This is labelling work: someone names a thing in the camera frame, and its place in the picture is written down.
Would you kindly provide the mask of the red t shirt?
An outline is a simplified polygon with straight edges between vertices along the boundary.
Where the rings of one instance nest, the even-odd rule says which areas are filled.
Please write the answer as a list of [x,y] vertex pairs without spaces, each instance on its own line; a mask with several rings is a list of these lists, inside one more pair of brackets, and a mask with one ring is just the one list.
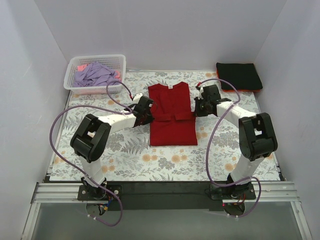
[[196,117],[191,109],[190,89],[186,82],[173,86],[155,84],[148,87],[151,108],[150,145],[196,146]]

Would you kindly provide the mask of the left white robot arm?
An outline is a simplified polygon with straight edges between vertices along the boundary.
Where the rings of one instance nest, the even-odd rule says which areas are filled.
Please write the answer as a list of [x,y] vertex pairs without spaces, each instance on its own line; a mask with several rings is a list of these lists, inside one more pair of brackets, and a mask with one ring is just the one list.
[[131,112],[124,110],[120,114],[96,117],[87,114],[75,131],[70,146],[79,156],[84,170],[84,184],[90,186],[89,194],[95,200],[106,196],[106,181],[102,171],[100,157],[103,155],[109,135],[124,129],[131,129],[151,123],[154,118],[151,107],[154,101],[139,94],[133,99]]

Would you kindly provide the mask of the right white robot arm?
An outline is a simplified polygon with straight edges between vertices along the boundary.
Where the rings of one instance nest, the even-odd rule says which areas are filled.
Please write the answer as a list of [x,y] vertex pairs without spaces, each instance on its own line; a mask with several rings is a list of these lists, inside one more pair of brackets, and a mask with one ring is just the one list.
[[[237,199],[245,192],[244,185],[251,182],[260,163],[278,148],[278,141],[271,116],[266,113],[254,113],[237,105],[228,98],[221,98],[217,85],[196,86],[199,91],[195,100],[195,116],[214,115],[219,118],[210,136],[206,154],[205,168],[213,185],[226,188],[227,195]],[[222,120],[227,120],[238,128],[241,156],[235,169],[228,175],[225,184],[214,182],[209,172],[209,152],[214,134]]]

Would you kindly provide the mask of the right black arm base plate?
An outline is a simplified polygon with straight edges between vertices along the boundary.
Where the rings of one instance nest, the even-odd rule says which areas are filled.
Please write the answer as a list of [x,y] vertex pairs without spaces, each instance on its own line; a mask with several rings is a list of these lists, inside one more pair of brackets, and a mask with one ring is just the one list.
[[204,193],[211,200],[231,200],[231,202],[222,203],[222,208],[227,214],[234,217],[245,213],[245,200],[256,199],[254,187],[250,182],[230,187],[217,187],[211,184]]

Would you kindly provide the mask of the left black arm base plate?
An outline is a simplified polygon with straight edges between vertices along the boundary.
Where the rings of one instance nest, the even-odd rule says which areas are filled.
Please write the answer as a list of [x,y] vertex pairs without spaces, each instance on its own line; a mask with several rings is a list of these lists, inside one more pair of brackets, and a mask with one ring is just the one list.
[[[119,184],[109,184],[105,186],[106,189],[108,189],[110,192],[121,198],[122,196],[122,186]],[[77,195],[77,200],[78,201],[102,201],[102,202],[107,202],[109,199],[114,200],[114,196],[99,188],[96,190],[95,187],[92,187],[91,185],[85,186],[81,185],[78,189],[78,195]]]

